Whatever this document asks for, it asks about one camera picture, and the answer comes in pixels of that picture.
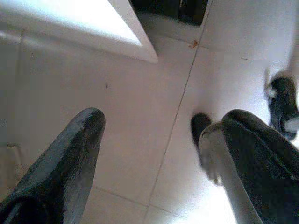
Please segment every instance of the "white tile floor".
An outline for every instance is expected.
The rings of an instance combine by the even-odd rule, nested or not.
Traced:
[[[190,119],[241,108],[269,121],[265,69],[288,63],[296,2],[210,1],[200,28],[145,16],[157,65],[19,30],[8,45],[2,35],[1,67],[16,68],[3,72],[15,76],[10,138],[29,166],[75,114],[97,107],[107,125],[82,223],[233,224],[225,190],[199,167]]]

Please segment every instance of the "floor tile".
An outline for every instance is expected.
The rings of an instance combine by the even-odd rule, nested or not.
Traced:
[[[93,187],[81,224],[142,224],[146,209]]]
[[[192,224],[187,223],[183,218],[174,216],[170,212],[157,209],[153,206],[149,207],[143,224]]]
[[[16,129],[28,163],[78,112],[97,107],[107,124],[94,185],[149,202],[195,54],[185,42],[151,39],[158,64],[25,35]]]
[[[200,46],[288,63],[297,6],[296,0],[214,0]]]
[[[209,182],[199,167],[190,121],[197,112],[219,121],[239,108],[268,122],[263,96],[267,63],[198,49],[150,204],[205,223],[235,223],[224,188]]]
[[[0,22],[0,144],[13,141],[14,77],[17,68],[21,30]]]
[[[154,15],[149,13],[138,12],[137,16],[147,33],[155,32],[157,34],[161,34],[177,40],[182,40],[190,43],[190,45],[193,45],[195,40],[197,42],[199,42],[200,40],[211,3],[212,0],[209,0],[203,22],[200,26],[182,23],[178,20],[174,20],[166,16]]]

